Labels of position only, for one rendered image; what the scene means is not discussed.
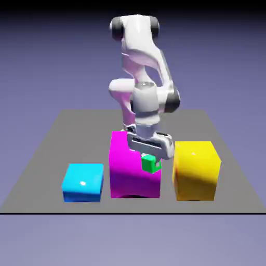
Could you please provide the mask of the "large yellow box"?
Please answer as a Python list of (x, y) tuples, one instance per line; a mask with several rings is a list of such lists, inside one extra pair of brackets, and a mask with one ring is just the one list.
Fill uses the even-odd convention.
[(176, 141), (172, 181), (178, 201), (213, 201), (221, 159), (210, 141)]

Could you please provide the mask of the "large magenta box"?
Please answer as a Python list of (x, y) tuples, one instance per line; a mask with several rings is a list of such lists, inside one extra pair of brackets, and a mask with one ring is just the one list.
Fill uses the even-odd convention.
[(112, 132), (109, 170), (112, 198), (160, 197), (162, 169), (153, 174), (142, 170), (141, 154), (128, 147), (125, 131)]

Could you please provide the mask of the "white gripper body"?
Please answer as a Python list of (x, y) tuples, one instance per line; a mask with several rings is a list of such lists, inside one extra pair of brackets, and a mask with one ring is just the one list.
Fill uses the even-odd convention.
[(144, 139), (128, 132), (127, 141), (131, 150), (153, 155), (156, 159), (171, 159), (174, 155), (174, 143), (169, 134), (154, 132), (151, 138)]

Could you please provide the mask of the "large cyan box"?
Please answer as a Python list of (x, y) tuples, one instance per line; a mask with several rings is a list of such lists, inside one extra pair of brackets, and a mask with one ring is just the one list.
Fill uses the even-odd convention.
[(65, 202), (100, 202), (104, 166), (99, 163), (70, 163), (62, 182)]

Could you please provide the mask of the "small green cube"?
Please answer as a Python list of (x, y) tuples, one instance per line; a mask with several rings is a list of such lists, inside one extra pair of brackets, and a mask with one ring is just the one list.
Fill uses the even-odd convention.
[(156, 168), (155, 166), (156, 161), (157, 161), (157, 158), (154, 155), (144, 154), (144, 153), (141, 154), (142, 170), (150, 174), (153, 174), (161, 170), (161, 168)]

